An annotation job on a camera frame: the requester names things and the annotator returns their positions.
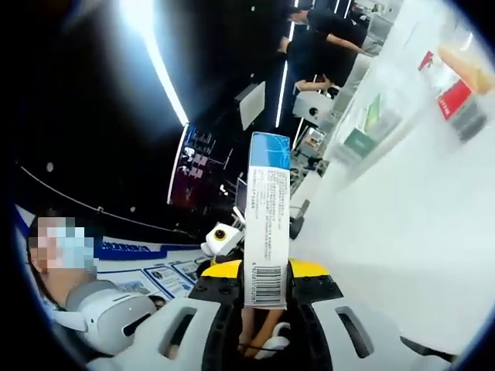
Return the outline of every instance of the yellow robot part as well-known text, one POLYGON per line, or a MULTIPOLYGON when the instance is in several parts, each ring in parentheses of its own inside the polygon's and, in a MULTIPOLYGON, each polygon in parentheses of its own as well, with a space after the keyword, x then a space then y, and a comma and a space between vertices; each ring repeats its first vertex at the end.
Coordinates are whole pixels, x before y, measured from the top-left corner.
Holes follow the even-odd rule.
MULTIPOLYGON (((214 264, 206 269, 201 277, 224 277, 236 278, 239 271, 239 265, 242 260, 232 260, 226 263, 214 264)), ((290 258, 289 262, 292 267, 294 278, 299 277, 317 277, 329 275, 329 271, 319 264, 309 261, 290 258)))

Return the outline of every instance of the display screen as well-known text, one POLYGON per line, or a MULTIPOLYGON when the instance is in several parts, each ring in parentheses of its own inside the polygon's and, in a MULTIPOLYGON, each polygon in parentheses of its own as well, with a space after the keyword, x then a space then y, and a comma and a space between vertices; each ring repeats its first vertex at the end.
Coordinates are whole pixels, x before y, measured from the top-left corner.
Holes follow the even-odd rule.
POLYGON ((225 158, 211 133, 186 129, 172 180, 169 204, 206 212, 216 199, 225 158))

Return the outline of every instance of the product package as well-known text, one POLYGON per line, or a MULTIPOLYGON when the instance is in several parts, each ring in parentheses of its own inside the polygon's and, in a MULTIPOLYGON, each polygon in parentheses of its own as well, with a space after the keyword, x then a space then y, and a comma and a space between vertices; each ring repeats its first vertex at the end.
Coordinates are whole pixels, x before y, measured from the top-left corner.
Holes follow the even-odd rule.
POLYGON ((287 137, 253 133, 247 171, 244 305, 286 308, 290 203, 287 137))
POLYGON ((435 99, 445 120, 461 141, 468 141, 486 124, 487 117, 476 98, 476 86, 484 86, 480 70, 447 46, 439 54, 428 51, 419 71, 433 89, 435 99))

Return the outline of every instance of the black shirt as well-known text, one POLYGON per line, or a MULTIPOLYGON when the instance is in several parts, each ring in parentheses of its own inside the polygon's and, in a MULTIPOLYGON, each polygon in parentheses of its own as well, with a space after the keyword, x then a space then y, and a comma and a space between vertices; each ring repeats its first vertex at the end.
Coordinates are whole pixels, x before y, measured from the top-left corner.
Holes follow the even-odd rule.
POLYGON ((367 30, 359 25, 354 25, 350 19, 332 13, 330 10, 313 9, 308 11, 309 27, 321 33, 329 33, 347 40, 361 47, 366 38, 367 30))
POLYGON ((326 41, 319 32, 298 35, 287 47, 288 70, 295 81, 313 81, 315 75, 326 75, 342 87, 353 68, 356 53, 326 41))

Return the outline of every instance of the face mask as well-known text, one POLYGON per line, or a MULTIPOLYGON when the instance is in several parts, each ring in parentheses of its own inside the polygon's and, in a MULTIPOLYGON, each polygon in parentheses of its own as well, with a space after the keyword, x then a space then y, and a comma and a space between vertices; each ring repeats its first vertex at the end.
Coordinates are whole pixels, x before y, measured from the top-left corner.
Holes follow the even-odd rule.
POLYGON ((96 276, 94 264, 94 239, 84 236, 84 228, 47 228, 47 236, 56 239, 56 259, 52 262, 57 267, 84 268, 96 276))

